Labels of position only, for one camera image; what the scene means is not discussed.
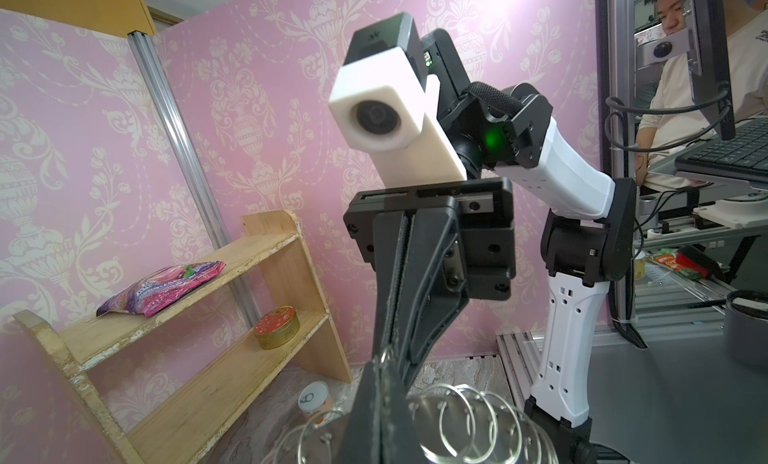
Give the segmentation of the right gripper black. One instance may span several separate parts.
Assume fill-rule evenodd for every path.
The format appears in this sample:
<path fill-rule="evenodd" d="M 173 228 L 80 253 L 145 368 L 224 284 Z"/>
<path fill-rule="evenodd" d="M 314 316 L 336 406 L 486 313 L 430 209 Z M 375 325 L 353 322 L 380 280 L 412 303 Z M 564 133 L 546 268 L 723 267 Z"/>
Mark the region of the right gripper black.
<path fill-rule="evenodd" d="M 376 272 L 373 355 L 390 349 L 405 388 L 468 298 L 511 295 L 516 261 L 507 179 L 360 192 L 343 222 Z"/>

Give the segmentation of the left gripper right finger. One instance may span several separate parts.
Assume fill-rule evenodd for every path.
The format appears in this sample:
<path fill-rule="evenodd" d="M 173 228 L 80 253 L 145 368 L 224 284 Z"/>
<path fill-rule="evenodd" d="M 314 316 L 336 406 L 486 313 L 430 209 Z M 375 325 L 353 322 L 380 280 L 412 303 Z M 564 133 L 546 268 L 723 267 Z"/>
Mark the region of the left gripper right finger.
<path fill-rule="evenodd" d="M 386 362 L 386 462 L 422 462 L 422 449 L 408 408 L 406 390 L 392 360 Z"/>

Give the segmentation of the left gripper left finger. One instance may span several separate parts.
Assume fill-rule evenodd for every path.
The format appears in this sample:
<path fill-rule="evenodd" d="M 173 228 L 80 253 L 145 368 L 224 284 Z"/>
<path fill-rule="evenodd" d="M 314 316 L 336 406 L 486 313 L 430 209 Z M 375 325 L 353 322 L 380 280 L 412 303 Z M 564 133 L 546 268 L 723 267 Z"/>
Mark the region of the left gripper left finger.
<path fill-rule="evenodd" d="M 385 393 L 382 390 L 382 376 L 379 360 L 373 360 L 364 367 L 336 463 L 384 462 L 382 416 Z"/>

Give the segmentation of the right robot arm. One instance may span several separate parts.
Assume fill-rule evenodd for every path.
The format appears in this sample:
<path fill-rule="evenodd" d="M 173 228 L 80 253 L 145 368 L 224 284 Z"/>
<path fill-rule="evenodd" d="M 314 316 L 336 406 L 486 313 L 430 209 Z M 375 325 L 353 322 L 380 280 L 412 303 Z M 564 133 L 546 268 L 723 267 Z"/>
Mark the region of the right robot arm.
<path fill-rule="evenodd" d="M 357 194 L 343 218 L 377 298 L 372 358 L 338 461 L 427 461 L 406 394 L 471 300 L 510 296 L 521 187 L 548 207 L 549 314 L 524 413 L 560 462 L 597 462 L 587 375 L 597 314 L 631 266 L 635 182 L 587 163 L 531 85 L 470 81 L 449 34 L 420 37 L 406 13 L 354 33 L 329 108 L 383 184 Z"/>

